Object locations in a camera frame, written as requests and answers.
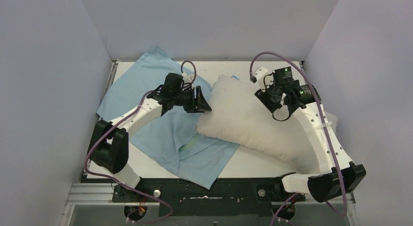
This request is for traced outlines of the white pillow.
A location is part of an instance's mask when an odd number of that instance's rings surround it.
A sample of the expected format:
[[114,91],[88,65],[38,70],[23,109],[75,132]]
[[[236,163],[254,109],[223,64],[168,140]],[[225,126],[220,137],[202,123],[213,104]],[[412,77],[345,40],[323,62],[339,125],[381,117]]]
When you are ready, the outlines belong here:
[[256,87],[220,75],[208,104],[212,111],[199,117],[199,134],[236,143],[290,164],[304,174],[318,173],[316,154],[299,121],[280,122],[255,97]]

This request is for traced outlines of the green and blue pillowcase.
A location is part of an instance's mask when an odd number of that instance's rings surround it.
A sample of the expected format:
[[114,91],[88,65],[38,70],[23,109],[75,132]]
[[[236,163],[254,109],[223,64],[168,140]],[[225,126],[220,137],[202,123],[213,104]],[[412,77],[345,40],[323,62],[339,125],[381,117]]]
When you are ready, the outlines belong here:
[[[109,87],[97,114],[110,121],[136,107],[144,93],[182,72],[158,45],[152,46]],[[196,131],[199,114],[174,107],[136,132],[130,142],[170,173],[210,189],[238,145]]]

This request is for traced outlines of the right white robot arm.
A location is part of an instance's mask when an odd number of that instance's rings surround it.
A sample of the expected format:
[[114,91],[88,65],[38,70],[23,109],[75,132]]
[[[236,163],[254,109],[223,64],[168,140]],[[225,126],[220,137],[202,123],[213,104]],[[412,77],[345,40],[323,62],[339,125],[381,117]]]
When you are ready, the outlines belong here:
[[286,174],[274,186],[274,194],[280,200],[293,193],[310,194],[317,202],[326,202],[351,193],[366,175],[362,164],[356,165],[338,141],[330,122],[318,106],[313,93],[316,89],[301,85],[294,79],[291,67],[277,70],[257,68],[250,81],[259,85],[255,96],[274,113],[282,106],[288,108],[288,119],[297,119],[304,129],[316,154],[316,170],[311,174]]

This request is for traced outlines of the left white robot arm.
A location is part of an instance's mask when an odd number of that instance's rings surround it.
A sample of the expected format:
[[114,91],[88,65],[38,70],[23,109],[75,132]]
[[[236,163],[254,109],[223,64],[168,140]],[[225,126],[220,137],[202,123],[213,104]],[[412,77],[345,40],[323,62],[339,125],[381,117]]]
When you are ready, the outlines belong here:
[[182,106],[187,113],[212,111],[200,86],[185,84],[182,75],[169,73],[163,84],[145,93],[140,103],[129,112],[111,121],[101,119],[96,123],[86,161],[92,160],[108,171],[107,177],[123,185],[130,199],[140,199],[144,186],[139,183],[140,176],[128,164],[130,135],[175,106]]

